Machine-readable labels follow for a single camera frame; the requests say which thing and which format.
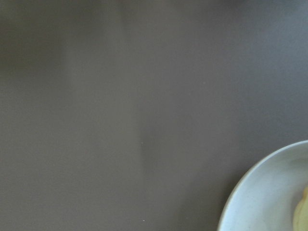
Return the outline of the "white round plate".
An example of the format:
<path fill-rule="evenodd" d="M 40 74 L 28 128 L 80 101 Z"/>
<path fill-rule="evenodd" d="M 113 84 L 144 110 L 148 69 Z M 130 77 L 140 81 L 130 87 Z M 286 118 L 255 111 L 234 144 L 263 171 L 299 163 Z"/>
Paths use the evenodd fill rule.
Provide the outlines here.
<path fill-rule="evenodd" d="M 219 231 L 291 231 L 308 185 L 308 142 L 283 147 L 249 169 L 223 208 Z"/>

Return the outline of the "yellow glazed donut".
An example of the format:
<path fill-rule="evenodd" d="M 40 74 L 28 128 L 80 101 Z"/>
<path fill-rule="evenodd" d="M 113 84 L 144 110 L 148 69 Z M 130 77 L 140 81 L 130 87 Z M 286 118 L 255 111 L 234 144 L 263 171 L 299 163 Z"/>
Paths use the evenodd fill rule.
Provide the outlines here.
<path fill-rule="evenodd" d="M 308 231 L 308 188 L 303 191 L 303 197 L 295 208 L 293 217 L 294 231 Z"/>

